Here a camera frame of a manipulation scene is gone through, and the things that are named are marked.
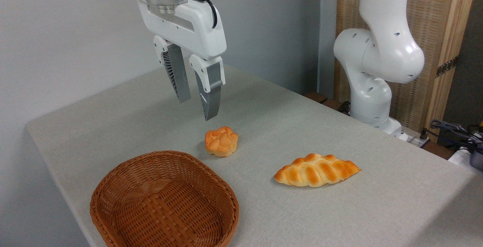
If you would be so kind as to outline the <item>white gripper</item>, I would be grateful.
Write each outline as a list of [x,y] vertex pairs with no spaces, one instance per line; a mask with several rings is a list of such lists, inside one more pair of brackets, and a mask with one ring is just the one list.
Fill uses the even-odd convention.
[[153,43],[158,60],[166,69],[179,102],[191,98],[182,47],[193,53],[189,63],[195,70],[205,120],[217,116],[222,86],[226,84],[220,57],[227,48],[221,18],[212,28],[210,6],[193,0],[177,5],[174,14],[150,11],[155,7],[145,0],[137,3],[147,29],[156,35]]

